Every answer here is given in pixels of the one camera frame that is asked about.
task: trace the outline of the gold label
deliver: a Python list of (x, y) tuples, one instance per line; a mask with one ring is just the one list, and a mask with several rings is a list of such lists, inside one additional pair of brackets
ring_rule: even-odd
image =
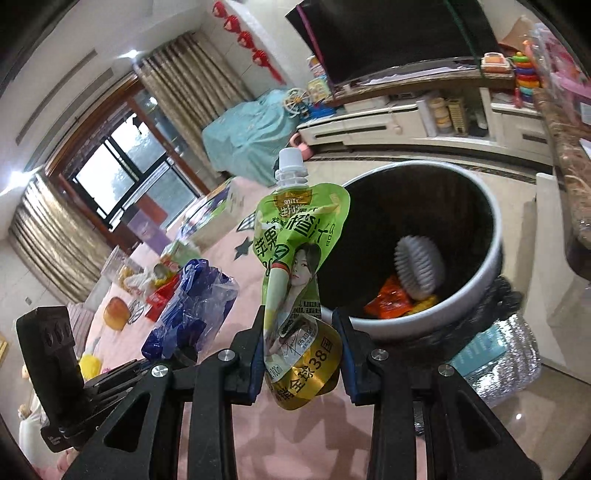
[(339, 368), (343, 343), (336, 330), (317, 321), (318, 334), (301, 358), (279, 380), (267, 384), (277, 403), (286, 410), (295, 410), (312, 400)]
[(273, 195), (275, 207), (282, 218), (289, 218), (300, 211), (300, 207), (312, 201), (312, 189), (286, 190)]

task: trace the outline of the beige curtain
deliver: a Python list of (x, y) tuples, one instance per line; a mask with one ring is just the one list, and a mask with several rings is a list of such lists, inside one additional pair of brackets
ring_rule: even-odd
[(159, 48), (135, 66), (146, 89), (215, 176), (202, 131), (229, 108), (252, 100), (226, 60), (201, 34), (185, 34)]
[(9, 242), (33, 274), (65, 303), (86, 300), (111, 253), (100, 234), (40, 174), (22, 196)]

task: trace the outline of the window glass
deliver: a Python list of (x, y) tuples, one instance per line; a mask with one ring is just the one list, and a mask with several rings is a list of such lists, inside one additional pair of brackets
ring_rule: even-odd
[(76, 180), (106, 213), (134, 184), (104, 144), (88, 159), (76, 175)]
[(196, 198), (172, 168), (156, 180), (147, 194), (168, 214), (163, 226), (168, 226)]
[(128, 155), (133, 163), (146, 172), (165, 152), (145, 123), (138, 125), (136, 114), (131, 115), (111, 134), (113, 140)]

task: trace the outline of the countertop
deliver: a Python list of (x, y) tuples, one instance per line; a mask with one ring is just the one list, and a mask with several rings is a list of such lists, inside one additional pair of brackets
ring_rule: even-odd
[(563, 195), (565, 253), (575, 273), (591, 280), (591, 160), (579, 143), (591, 141), (591, 127), (573, 125), (545, 89), (534, 89), (553, 149), (554, 167)]

